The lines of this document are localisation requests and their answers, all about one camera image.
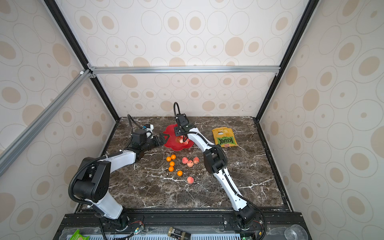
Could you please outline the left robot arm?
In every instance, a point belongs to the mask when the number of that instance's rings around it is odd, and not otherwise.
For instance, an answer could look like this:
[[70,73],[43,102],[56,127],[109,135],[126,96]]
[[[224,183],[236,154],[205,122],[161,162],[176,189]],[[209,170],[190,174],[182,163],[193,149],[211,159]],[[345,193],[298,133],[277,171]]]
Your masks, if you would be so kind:
[[128,227],[129,217],[109,192],[111,173],[140,161],[147,152],[162,147],[170,138],[168,134],[154,135],[153,125],[141,126],[130,115],[128,120],[131,128],[128,145],[113,155],[84,158],[68,188],[72,201],[93,208],[117,231]]

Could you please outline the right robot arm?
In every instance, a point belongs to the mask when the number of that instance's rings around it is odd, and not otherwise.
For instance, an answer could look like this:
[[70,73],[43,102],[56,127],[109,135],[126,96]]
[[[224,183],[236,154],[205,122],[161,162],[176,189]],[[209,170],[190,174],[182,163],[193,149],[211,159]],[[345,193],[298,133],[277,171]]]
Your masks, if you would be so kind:
[[189,139],[203,152],[204,165],[208,173],[212,174],[226,192],[234,211],[237,222],[242,230],[250,228],[254,223],[261,226],[260,239],[264,237],[267,223],[263,212],[250,200],[246,199],[237,188],[228,171],[228,158],[220,145],[210,142],[199,129],[189,121],[186,114],[182,114],[177,102],[173,105],[177,123],[175,135]]

